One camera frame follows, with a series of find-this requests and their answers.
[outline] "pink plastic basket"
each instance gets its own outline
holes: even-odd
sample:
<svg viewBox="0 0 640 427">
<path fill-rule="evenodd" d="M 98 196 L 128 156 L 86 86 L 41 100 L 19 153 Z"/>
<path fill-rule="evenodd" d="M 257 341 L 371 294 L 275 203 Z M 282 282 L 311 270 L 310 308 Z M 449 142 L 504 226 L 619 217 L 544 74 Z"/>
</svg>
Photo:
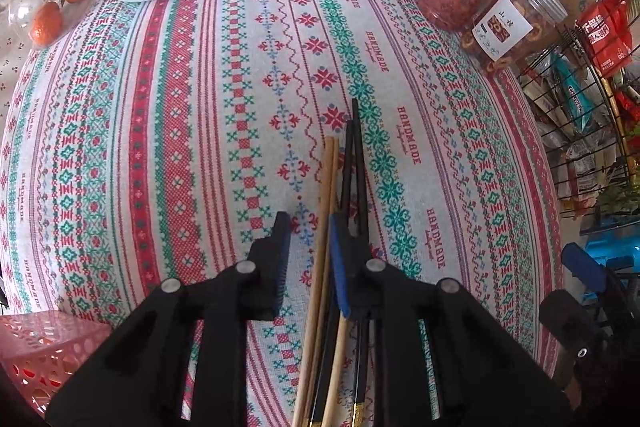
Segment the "pink plastic basket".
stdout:
<svg viewBox="0 0 640 427">
<path fill-rule="evenodd" d="M 51 397 L 110 335 L 108 325 L 58 311 L 0 317 L 0 362 L 41 415 Z"/>
</svg>

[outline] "silver rivet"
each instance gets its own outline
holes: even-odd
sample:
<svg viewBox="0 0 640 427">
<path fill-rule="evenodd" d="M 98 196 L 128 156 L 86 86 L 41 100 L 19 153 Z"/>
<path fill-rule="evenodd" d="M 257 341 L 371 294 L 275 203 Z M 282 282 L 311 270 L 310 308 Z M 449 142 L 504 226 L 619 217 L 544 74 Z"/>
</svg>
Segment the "silver rivet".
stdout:
<svg viewBox="0 0 640 427">
<path fill-rule="evenodd" d="M 160 287 L 164 293 L 175 293 L 180 289 L 182 283 L 177 279 L 165 279 Z"/>
<path fill-rule="evenodd" d="M 458 293 L 460 290 L 460 283 L 455 279 L 443 279 L 440 281 L 440 288 L 444 293 Z"/>
<path fill-rule="evenodd" d="M 236 264 L 236 270 L 238 273 L 251 273 L 255 270 L 255 263 L 253 261 L 240 261 Z"/>
<path fill-rule="evenodd" d="M 382 259 L 369 259 L 367 261 L 367 270 L 370 272 L 382 272 L 386 268 L 386 263 Z"/>
</svg>

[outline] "black wire basket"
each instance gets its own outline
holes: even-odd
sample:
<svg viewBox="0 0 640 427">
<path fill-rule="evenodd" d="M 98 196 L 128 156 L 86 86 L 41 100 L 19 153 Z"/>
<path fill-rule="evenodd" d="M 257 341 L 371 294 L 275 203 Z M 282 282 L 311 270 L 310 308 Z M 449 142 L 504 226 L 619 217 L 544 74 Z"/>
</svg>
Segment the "black wire basket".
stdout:
<svg viewBox="0 0 640 427">
<path fill-rule="evenodd" d="M 556 44 L 529 57 L 518 76 L 561 216 L 584 216 L 582 235 L 640 223 L 640 41 L 631 36 L 636 23 L 640 35 L 640 0 L 605 1 L 599 15 L 557 30 Z"/>
</svg>

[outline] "jar label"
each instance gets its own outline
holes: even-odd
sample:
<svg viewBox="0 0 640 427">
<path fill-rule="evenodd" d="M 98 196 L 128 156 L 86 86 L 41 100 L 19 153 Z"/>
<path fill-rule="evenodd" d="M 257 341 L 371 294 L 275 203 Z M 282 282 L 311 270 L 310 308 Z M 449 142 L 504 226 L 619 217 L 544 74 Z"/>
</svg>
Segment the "jar label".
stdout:
<svg viewBox="0 0 640 427">
<path fill-rule="evenodd" d="M 473 34 L 484 52 L 498 60 L 532 29 L 510 0 L 498 0 L 474 27 Z"/>
</svg>

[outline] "striped tablecloth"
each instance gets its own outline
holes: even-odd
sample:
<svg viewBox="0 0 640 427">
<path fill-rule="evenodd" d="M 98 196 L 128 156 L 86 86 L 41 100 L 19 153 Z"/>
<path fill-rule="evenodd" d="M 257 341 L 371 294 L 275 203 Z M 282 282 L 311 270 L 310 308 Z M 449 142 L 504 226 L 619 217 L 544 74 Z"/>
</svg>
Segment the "striped tablecloth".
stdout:
<svg viewBox="0 0 640 427">
<path fill-rule="evenodd" d="M 415 1 L 103 0 L 31 54 L 1 149 L 12 311 L 117 325 L 166 277 L 242 259 L 286 210 L 286 297 L 248 329 L 248 388 L 252 425 L 288 425 L 322 141 L 344 140 L 355 96 L 374 254 L 459 279 L 551 371 L 538 305 L 562 283 L 560 232 L 532 116 L 513 78 L 483 78 Z"/>
</svg>

